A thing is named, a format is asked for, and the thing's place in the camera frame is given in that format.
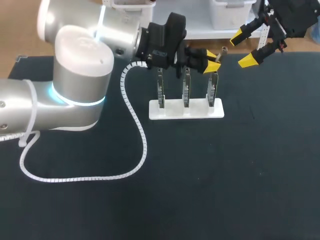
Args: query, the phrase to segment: white stand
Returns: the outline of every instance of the white stand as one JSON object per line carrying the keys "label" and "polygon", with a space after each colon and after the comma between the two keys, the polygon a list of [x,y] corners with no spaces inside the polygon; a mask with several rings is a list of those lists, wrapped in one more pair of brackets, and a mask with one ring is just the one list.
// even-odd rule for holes
{"label": "white stand", "polygon": [[190,99],[189,107],[184,106],[182,99],[166,99],[164,108],[159,108],[158,100],[149,102],[149,118],[151,120],[168,119],[221,119],[225,116],[220,98],[216,98],[214,107],[210,107],[208,99]]}

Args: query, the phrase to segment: black mat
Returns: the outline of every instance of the black mat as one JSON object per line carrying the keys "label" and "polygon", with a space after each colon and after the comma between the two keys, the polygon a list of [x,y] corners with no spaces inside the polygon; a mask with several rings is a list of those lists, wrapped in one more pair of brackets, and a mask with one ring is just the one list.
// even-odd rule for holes
{"label": "black mat", "polygon": [[[248,69],[242,57],[221,67],[223,119],[149,120],[156,72],[132,70],[128,96],[148,140],[132,177],[36,182],[19,168],[18,142],[0,143],[0,239],[320,239],[320,54],[275,54]],[[142,143],[120,94],[124,66],[116,62],[98,125],[43,132],[26,158],[30,172],[109,176],[136,166]],[[52,67],[51,57],[23,58],[10,78],[49,81]],[[167,98],[181,96],[173,75],[164,75]],[[206,84],[193,72],[191,96],[204,97]]]}

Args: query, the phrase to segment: white storage bin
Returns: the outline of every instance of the white storage bin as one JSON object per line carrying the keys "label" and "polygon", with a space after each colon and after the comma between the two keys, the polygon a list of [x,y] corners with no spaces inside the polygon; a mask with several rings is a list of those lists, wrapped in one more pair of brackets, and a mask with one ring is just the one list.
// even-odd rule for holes
{"label": "white storage bin", "polygon": [[140,18],[141,27],[147,28],[152,22],[156,1],[152,0],[102,0],[109,8]]}
{"label": "white storage bin", "polygon": [[257,0],[209,0],[211,21],[215,30],[233,30],[246,24]]}

